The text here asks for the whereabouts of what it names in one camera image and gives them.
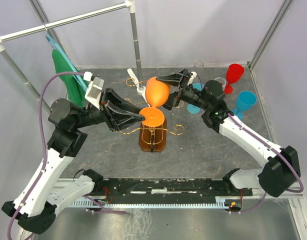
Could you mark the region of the orange wine glass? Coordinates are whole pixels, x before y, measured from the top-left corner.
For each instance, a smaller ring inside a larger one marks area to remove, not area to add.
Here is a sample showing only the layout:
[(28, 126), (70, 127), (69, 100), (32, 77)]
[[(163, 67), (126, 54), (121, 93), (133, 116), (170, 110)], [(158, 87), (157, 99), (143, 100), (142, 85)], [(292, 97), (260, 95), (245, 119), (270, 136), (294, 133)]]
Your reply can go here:
[(156, 128), (163, 124), (165, 116), (159, 107), (162, 107), (168, 100), (170, 88), (169, 84), (156, 80), (156, 77), (146, 82), (145, 98), (149, 106), (139, 112), (145, 117), (145, 120), (142, 121), (143, 125)]

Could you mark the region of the clear wine glass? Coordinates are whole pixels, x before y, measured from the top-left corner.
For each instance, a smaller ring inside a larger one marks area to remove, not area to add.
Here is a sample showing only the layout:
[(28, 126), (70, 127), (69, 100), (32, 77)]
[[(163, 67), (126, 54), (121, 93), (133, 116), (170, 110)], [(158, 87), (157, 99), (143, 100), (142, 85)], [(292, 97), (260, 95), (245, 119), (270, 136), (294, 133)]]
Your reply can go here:
[(199, 59), (194, 62), (193, 67), (198, 69), (203, 69), (205, 67), (205, 63)]
[(214, 79), (215, 81), (219, 82), (221, 84), (222, 87), (225, 87), (227, 84), (226, 79), (224, 79), (223, 77), (216, 77)]

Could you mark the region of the light blue back glass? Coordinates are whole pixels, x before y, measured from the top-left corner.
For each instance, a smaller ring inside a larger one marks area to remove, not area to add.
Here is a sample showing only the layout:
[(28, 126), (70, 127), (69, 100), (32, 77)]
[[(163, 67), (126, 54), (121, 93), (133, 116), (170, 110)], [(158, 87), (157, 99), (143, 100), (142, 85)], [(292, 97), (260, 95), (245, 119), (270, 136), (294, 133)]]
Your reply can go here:
[[(201, 83), (194, 83), (192, 85), (192, 87), (194, 89), (198, 90), (198, 91), (201, 91), (203, 86), (202, 86)], [(186, 108), (187, 108), (188, 112), (191, 113), (191, 114), (198, 114), (201, 110), (199, 107), (194, 106), (192, 104), (188, 104)]]

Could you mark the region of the red wine glass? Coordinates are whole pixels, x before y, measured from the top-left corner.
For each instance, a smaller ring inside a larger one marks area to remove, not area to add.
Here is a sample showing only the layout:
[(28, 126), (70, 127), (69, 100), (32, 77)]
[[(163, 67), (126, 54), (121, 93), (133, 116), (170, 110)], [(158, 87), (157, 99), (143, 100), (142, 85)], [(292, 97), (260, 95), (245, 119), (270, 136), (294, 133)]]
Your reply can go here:
[(226, 86), (224, 88), (224, 92), (226, 95), (229, 95), (233, 92), (232, 85), (238, 82), (243, 76), (245, 69), (242, 65), (238, 63), (231, 64), (226, 72)]

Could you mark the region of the blue front wine glass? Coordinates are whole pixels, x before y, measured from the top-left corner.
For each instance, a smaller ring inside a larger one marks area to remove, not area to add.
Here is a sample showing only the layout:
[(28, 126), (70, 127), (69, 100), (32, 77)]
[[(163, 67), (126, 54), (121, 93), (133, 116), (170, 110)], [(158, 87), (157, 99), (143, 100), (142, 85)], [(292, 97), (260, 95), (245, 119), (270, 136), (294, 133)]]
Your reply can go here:
[(237, 116), (240, 120), (244, 117), (244, 112), (251, 109), (257, 102), (257, 96), (251, 91), (242, 91), (239, 93), (235, 108), (231, 111)]

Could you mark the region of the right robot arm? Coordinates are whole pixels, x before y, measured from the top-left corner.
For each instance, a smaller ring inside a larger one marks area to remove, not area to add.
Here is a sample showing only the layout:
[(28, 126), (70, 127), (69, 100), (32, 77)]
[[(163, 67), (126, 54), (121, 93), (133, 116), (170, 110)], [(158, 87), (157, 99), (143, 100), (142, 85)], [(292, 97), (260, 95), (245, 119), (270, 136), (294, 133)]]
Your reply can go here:
[(208, 128), (238, 144), (260, 165), (260, 168), (230, 173), (222, 183), (224, 193), (232, 196), (240, 189), (263, 189), (275, 198), (284, 192), (302, 193), (304, 184), (297, 151), (290, 145), (281, 147), (269, 141), (244, 124), (229, 110), (220, 82), (209, 80), (198, 90), (191, 84), (192, 77), (188, 69), (156, 77), (159, 82), (178, 89), (169, 94), (163, 107), (171, 110), (183, 101), (202, 109), (201, 117)]

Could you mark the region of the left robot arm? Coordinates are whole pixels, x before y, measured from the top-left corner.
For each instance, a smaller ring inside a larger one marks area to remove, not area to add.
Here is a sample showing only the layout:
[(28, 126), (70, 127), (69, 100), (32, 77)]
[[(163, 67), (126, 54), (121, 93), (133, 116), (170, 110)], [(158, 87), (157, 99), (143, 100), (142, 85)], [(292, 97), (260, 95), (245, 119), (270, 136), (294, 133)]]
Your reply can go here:
[(81, 128), (105, 123), (109, 130), (118, 132), (144, 121), (141, 108), (121, 98), (107, 88), (97, 98), (99, 106), (79, 107), (60, 98), (51, 105), (48, 121), (55, 129), (49, 141), (43, 141), (43, 159), (23, 192), (7, 201), (2, 211), (18, 225), (33, 234), (42, 234), (57, 215), (76, 199), (91, 193), (99, 195), (104, 189), (104, 178), (92, 169), (86, 170), (76, 181), (57, 193), (52, 189), (65, 168), (81, 150), (87, 134)]

